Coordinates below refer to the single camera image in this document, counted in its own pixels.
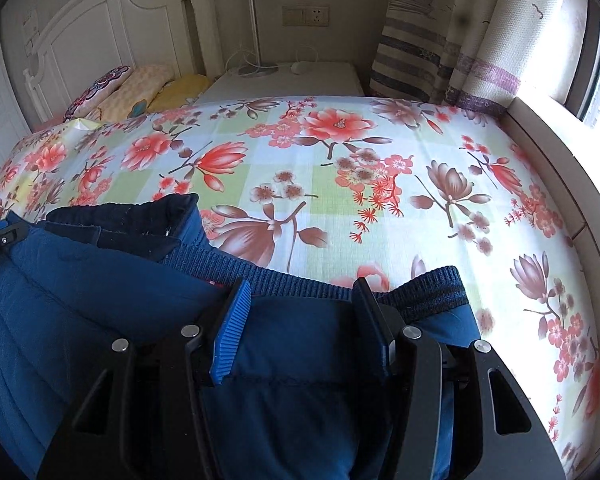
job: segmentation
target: yellow pillow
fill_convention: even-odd
[[[147,108],[147,112],[163,112],[181,106],[191,105],[211,86],[208,77],[200,74],[187,74],[167,83]]]
[[[91,121],[119,123],[146,112],[149,103],[167,81],[173,79],[173,68],[165,65],[141,66],[87,115]]]

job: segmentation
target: headboard panel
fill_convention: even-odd
[[[168,64],[176,77],[204,72],[204,68],[211,79],[221,75],[214,1],[190,0],[198,35],[204,38],[200,43],[205,67],[194,60],[186,1],[69,1],[33,47],[38,72],[32,76],[28,69],[24,71],[40,120],[63,113],[96,78],[120,64],[134,68]]]

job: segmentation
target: metal screw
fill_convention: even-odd
[[[406,326],[402,329],[402,335],[407,339],[420,339],[422,337],[422,330],[417,326]]]
[[[185,325],[180,330],[180,333],[184,337],[195,337],[200,333],[200,327],[198,325]]]
[[[478,341],[475,341],[474,346],[478,352],[481,352],[483,354],[488,354],[489,352],[491,352],[491,345],[487,343],[484,339],[478,339]]]
[[[126,339],[123,339],[123,338],[116,339],[111,344],[111,349],[114,352],[124,352],[127,348],[129,348],[129,341],[127,341]]]

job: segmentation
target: bed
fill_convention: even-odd
[[[41,33],[27,89],[46,121],[120,64],[214,79],[224,72],[218,37],[214,0],[72,0]],[[0,218],[189,192],[213,245],[269,269],[343,286],[364,276],[383,291],[457,266],[482,336],[545,422],[568,476],[578,472],[600,389],[589,291],[555,203],[492,118],[280,96],[76,119],[16,145],[0,172]]]

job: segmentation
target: ribbed hem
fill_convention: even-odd
[[[238,277],[249,280],[257,296],[294,296],[350,301],[351,289],[316,282],[276,270],[263,269],[208,245],[187,244],[173,250],[166,266],[200,280],[231,285]],[[418,276],[391,292],[375,292],[379,303],[394,306],[406,323],[447,312],[468,304],[460,274],[455,267],[442,267]]]

